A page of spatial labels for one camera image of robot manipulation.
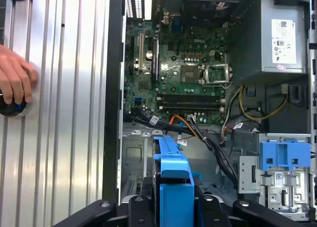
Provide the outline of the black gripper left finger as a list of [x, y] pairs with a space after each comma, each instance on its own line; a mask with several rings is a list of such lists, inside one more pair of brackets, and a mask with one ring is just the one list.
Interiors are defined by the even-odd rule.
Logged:
[[108, 200], [98, 200], [55, 224], [55, 226], [155, 227], [158, 180], [158, 176], [145, 177], [141, 193], [128, 196], [127, 202], [117, 205]]

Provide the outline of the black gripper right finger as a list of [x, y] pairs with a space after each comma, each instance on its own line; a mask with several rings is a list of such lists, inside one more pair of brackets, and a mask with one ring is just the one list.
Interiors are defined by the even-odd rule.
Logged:
[[202, 182], [194, 178], [195, 207], [194, 226], [196, 227], [303, 227], [293, 221], [251, 200], [241, 199], [230, 207], [224, 201], [201, 190]]

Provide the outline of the person's bare hand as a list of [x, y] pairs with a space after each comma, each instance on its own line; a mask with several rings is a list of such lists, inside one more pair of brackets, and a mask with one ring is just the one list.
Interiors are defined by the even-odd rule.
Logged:
[[0, 90], [6, 104], [32, 102], [32, 88], [37, 84], [35, 68], [8, 47], [0, 46]]

